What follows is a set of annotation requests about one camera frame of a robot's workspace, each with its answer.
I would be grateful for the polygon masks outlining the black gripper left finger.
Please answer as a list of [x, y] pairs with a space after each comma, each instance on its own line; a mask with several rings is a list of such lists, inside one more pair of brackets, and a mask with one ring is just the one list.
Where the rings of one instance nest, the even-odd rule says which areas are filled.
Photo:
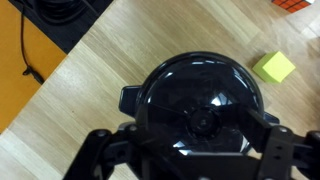
[[116, 133], [97, 129], [88, 134], [63, 180], [108, 180], [121, 164], [139, 180], [175, 180], [179, 174], [169, 163], [171, 155], [172, 147], [137, 125]]

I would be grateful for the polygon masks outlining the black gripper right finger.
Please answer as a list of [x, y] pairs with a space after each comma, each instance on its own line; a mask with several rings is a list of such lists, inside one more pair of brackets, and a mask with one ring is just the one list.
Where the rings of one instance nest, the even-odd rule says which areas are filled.
[[250, 145], [262, 154], [258, 180], [290, 180], [295, 166], [310, 180], [320, 180], [320, 132], [304, 137], [281, 125], [270, 125], [252, 109], [236, 108], [236, 123]]

